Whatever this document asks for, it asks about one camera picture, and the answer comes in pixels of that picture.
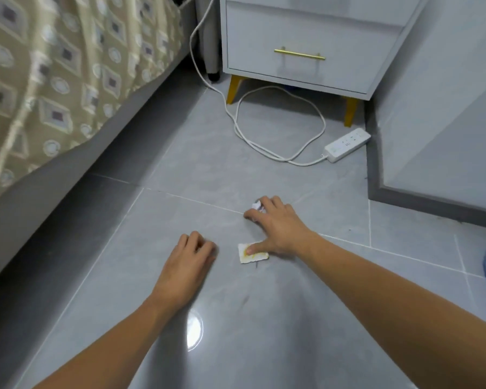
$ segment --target gold drawer handle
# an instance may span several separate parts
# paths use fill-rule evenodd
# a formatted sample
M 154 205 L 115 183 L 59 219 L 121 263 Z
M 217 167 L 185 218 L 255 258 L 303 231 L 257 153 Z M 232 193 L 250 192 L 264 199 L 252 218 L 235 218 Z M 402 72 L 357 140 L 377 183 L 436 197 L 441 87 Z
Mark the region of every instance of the gold drawer handle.
M 284 46 L 281 47 L 281 49 L 274 49 L 274 52 L 281 53 L 281 54 L 289 54 L 290 56 L 299 56 L 299 57 L 306 57 L 306 58 L 314 58 L 315 60 L 325 60 L 326 59 L 324 56 L 321 56 L 320 53 L 317 53 L 317 54 L 313 55 L 313 54 L 305 54 L 305 53 L 291 52 L 289 50 L 286 50 L 286 48 Z

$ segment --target white wall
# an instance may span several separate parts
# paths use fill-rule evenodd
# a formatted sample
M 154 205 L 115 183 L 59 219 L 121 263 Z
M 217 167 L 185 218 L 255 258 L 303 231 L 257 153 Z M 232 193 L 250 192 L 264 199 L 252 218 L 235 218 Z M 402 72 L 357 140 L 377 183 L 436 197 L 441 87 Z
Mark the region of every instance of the white wall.
M 375 96 L 383 184 L 486 209 L 486 0 L 430 0 Z

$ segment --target white cable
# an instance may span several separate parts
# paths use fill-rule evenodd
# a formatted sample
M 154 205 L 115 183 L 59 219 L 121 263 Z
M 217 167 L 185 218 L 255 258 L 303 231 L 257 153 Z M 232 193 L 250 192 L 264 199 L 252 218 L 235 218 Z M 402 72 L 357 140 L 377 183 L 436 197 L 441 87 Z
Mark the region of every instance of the white cable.
M 274 160 L 274 161 L 279 161 L 279 162 L 287 162 L 287 163 L 290 163 L 292 165 L 297 165 L 297 166 L 310 166 L 310 165 L 314 165 L 314 164 L 317 164 L 321 161 L 324 161 L 327 156 L 323 156 L 323 157 L 320 157 L 319 159 L 315 160 L 315 161 L 312 161 L 312 162 L 309 162 L 307 164 L 301 164 L 301 163 L 298 163 L 298 162 L 294 162 L 292 160 L 294 160 L 295 158 L 297 158 L 300 153 L 302 153 L 302 151 L 311 143 L 313 142 L 315 139 L 319 138 L 323 133 L 324 131 L 326 130 L 326 121 L 324 119 L 324 116 L 322 115 L 322 113 L 319 111 L 319 109 L 317 108 L 317 106 L 303 98 L 303 97 L 299 97 L 298 95 L 294 95 L 292 93 L 290 93 L 289 91 L 283 89 L 282 87 L 279 87 L 279 86 L 265 86 L 265 87 L 260 87 L 258 89 L 255 89 L 255 90 L 251 90 L 251 91 L 248 91 L 247 93 L 245 93 L 245 95 L 243 95 L 240 100 L 238 101 L 238 104 L 236 106 L 236 114 L 235 116 L 233 116 L 229 111 L 228 111 L 228 108 L 227 108 L 227 98 L 225 97 L 225 94 L 223 94 L 220 90 L 216 89 L 215 87 L 213 87 L 209 82 L 207 82 L 207 80 L 205 80 L 205 78 L 201 75 L 201 72 L 200 70 L 198 69 L 198 65 L 196 65 L 196 61 L 194 59 L 194 55 L 193 55 L 193 38 L 194 38 L 194 35 L 196 34 L 196 32 L 200 29 L 201 25 L 204 23 L 205 19 L 207 18 L 207 15 L 209 14 L 211 8 L 212 8 L 212 5 L 214 4 L 214 0 L 210 0 L 210 3 L 209 5 L 207 6 L 207 10 L 205 11 L 205 14 L 203 16 L 203 18 L 201 18 L 200 22 L 198 23 L 198 25 L 194 28 L 193 32 L 191 33 L 191 36 L 189 38 L 189 51 L 191 52 L 191 58 L 193 59 L 193 64 L 194 64 L 194 68 L 196 69 L 196 72 L 198 72 L 198 75 L 200 76 L 200 79 L 203 81 L 203 83 L 208 87 L 210 88 L 211 90 L 214 90 L 216 91 L 217 93 L 219 93 L 221 95 L 221 97 L 223 97 L 223 105 L 225 106 L 225 112 L 230 116 L 230 118 L 232 119 L 232 121 L 234 122 L 234 132 L 236 133 L 236 136 L 240 139 L 243 139 L 251 148 L 253 148 L 255 151 L 257 151 L 258 153 L 264 155 L 265 157 L 268 157 L 270 158 L 271 160 Z M 315 135 L 314 137 L 312 137 L 308 142 L 306 142 L 303 147 L 301 147 L 300 150 L 298 150 L 298 152 L 296 152 L 294 155 L 292 155 L 291 157 L 283 157 L 283 156 L 279 156 L 278 154 L 274 153 L 272 150 L 268 150 L 267 148 L 263 147 L 263 146 L 260 146 L 259 144 L 257 144 L 256 142 L 253 142 L 251 140 L 248 140 L 244 135 L 243 135 L 243 132 L 241 132 L 241 130 L 239 129 L 239 125 L 238 125 L 238 114 L 239 114 L 239 106 L 241 105 L 241 101 L 243 101 L 243 99 L 247 96 L 247 95 L 250 95 L 252 93 L 255 93 L 256 91 L 259 91 L 259 90 L 265 90 L 265 89 L 276 89 L 276 90 L 281 90 L 281 91 L 284 91 L 285 93 L 287 93 L 289 96 L 291 97 L 294 97 L 294 98 L 297 98 L 297 99 L 301 99 L 303 100 L 304 102 L 307 102 L 308 104 L 310 104 L 316 111 L 317 113 L 319 114 L 321 120 L 322 120 L 322 123 L 323 123 L 323 127 L 322 127 L 322 130 L 317 134 Z

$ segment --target baseboard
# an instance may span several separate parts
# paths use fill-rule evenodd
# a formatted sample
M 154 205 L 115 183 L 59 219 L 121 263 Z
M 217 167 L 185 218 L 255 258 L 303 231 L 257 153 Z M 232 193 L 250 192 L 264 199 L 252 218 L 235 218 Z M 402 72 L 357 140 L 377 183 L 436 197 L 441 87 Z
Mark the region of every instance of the baseboard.
M 367 144 L 367 192 L 370 200 L 486 227 L 485 210 L 384 186 L 374 100 L 365 102 L 365 129 L 371 134 Z

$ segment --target gold wooden leg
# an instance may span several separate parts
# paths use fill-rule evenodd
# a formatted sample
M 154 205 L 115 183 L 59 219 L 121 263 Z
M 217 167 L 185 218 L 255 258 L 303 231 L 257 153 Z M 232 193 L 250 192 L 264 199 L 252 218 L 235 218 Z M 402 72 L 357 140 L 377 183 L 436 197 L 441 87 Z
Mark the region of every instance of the gold wooden leg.
M 238 92 L 239 84 L 243 79 L 245 79 L 245 77 L 232 75 L 231 84 L 228 87 L 228 93 L 227 93 L 227 104 L 228 105 L 230 105 L 234 102 L 234 98 L 236 97 L 236 93 Z
M 343 124 L 346 127 L 350 127 L 353 124 L 353 118 L 355 117 L 356 106 L 358 105 L 358 99 L 345 97 L 346 99 L 346 115 L 343 118 Z

